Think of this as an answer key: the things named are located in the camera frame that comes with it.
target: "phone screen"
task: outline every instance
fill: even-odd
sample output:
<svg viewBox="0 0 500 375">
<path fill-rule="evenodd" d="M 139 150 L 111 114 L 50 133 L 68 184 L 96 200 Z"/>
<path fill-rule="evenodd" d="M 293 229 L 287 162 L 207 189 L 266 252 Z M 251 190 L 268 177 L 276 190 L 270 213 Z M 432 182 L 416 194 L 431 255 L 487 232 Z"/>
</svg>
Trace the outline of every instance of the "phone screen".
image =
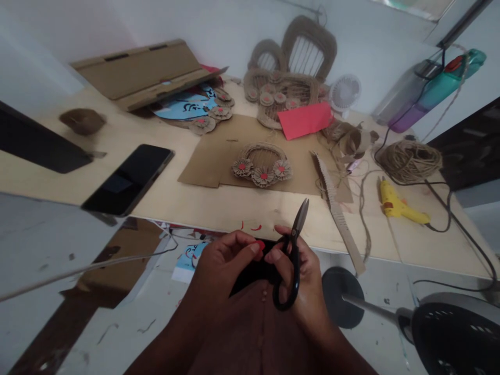
<svg viewBox="0 0 500 375">
<path fill-rule="evenodd" d="M 128 215 L 172 157 L 169 149 L 140 145 L 82 208 L 114 216 Z"/>
</svg>

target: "scissors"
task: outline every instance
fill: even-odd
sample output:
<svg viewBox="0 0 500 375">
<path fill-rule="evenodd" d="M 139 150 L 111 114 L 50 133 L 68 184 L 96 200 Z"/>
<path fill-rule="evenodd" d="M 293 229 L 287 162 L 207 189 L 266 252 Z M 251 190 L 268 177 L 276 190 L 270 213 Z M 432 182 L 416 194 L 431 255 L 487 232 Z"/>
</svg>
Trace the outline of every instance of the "scissors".
<svg viewBox="0 0 500 375">
<path fill-rule="evenodd" d="M 309 199 L 306 198 L 302 203 L 302 206 L 298 210 L 297 216 L 295 217 L 295 221 L 293 222 L 292 233 L 290 235 L 285 235 L 278 240 L 279 242 L 283 242 L 283 252 L 286 254 L 288 250 L 288 245 L 292 244 L 292 250 L 288 254 L 288 258 L 292 261 L 293 265 L 293 279 L 292 279 L 292 290 L 290 291 L 290 295 L 288 296 L 288 300 L 285 303 L 280 302 L 280 285 L 283 280 L 281 275 L 277 273 L 276 283 L 274 284 L 272 290 L 272 301 L 274 302 L 275 307 L 279 311 L 287 311 L 290 307 L 292 307 L 295 299 L 298 294 L 298 285 L 301 278 L 301 261 L 298 254 L 298 246 L 297 239 L 301 234 L 302 227 L 304 226 L 304 222 L 306 221 L 307 210 L 309 208 Z"/>
</svg>

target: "small fan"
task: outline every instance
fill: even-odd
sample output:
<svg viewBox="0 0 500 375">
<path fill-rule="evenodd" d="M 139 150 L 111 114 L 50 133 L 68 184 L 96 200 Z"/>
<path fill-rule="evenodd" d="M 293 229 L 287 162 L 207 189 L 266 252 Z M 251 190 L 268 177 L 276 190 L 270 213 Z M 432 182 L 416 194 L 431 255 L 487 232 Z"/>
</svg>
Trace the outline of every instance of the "small fan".
<svg viewBox="0 0 500 375">
<path fill-rule="evenodd" d="M 351 108 L 361 96 L 361 82 L 352 74 L 344 74 L 330 89 L 330 105 L 343 118 L 349 116 Z"/>
</svg>

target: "plywood desk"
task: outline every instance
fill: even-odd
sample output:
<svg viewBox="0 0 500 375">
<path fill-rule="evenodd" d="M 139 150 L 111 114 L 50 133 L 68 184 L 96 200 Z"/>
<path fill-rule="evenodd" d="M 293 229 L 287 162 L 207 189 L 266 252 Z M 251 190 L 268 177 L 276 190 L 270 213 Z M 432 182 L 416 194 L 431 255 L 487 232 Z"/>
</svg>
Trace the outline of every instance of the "plywood desk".
<svg viewBox="0 0 500 375">
<path fill-rule="evenodd" d="M 227 80 L 226 90 L 236 101 L 234 113 L 256 116 L 257 107 L 245 100 L 242 87 Z M 89 137 L 73 133 L 57 118 L 62 111 L 78 107 L 95 109 L 106 116 L 107 124 Z M 176 155 L 137 205 L 133 216 L 227 232 L 240 229 L 243 221 L 244 230 L 252 235 L 277 239 L 273 225 L 291 225 L 302 201 L 308 197 L 310 206 L 302 231 L 304 239 L 311 247 L 327 252 L 346 252 L 327 202 L 319 196 L 226 185 L 209 189 L 177 182 L 200 140 L 199 136 L 167 125 L 158 118 L 142 119 L 126 113 L 91 87 L 67 100 L 51 115 L 36 120 L 87 151 L 107 152 L 107 155 L 71 173 L 58 174 L 0 151 L 2 192 L 79 206 L 138 145 L 147 143 L 170 148 Z M 356 112 L 351 113 L 349 121 L 356 124 L 363 121 L 364 127 L 376 130 L 380 135 L 386 130 L 371 117 Z M 400 138 L 400 135 L 391 134 L 389 142 Z M 365 160 L 354 172 L 358 177 L 352 177 L 350 182 L 354 195 L 359 193 L 359 175 L 378 169 L 369 153 Z M 367 178 L 365 189 L 364 214 L 372 238 L 372 257 L 488 277 L 484 261 L 454 223 L 448 232 L 435 233 L 405 218 L 388 220 L 380 209 L 377 179 L 381 176 L 382 172 L 372 173 Z M 445 227 L 447 213 L 426 187 L 403 187 L 398 191 L 410 206 L 429 213 L 435 227 Z M 443 198 L 446 197 L 445 188 L 438 191 Z M 354 203 L 342 206 L 358 248 L 364 254 L 366 236 L 359 216 L 359 199 L 354 196 Z M 455 197 L 452 209 L 500 272 L 499 262 Z M 260 231 L 250 231 L 250 228 L 259 226 L 262 226 Z"/>
</svg>

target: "yellow glue gun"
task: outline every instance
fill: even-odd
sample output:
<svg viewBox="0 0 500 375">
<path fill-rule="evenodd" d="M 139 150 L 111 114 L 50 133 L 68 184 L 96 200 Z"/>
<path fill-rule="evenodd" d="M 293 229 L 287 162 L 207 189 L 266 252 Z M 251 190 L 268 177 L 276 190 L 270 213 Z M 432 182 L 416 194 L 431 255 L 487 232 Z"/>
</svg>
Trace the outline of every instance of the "yellow glue gun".
<svg viewBox="0 0 500 375">
<path fill-rule="evenodd" d="M 380 182 L 380 193 L 382 195 L 382 207 L 387 217 L 401 217 L 402 215 L 419 224 L 427 224 L 431 221 L 429 215 L 409 208 L 406 202 L 400 200 L 394 187 L 384 177 Z"/>
</svg>

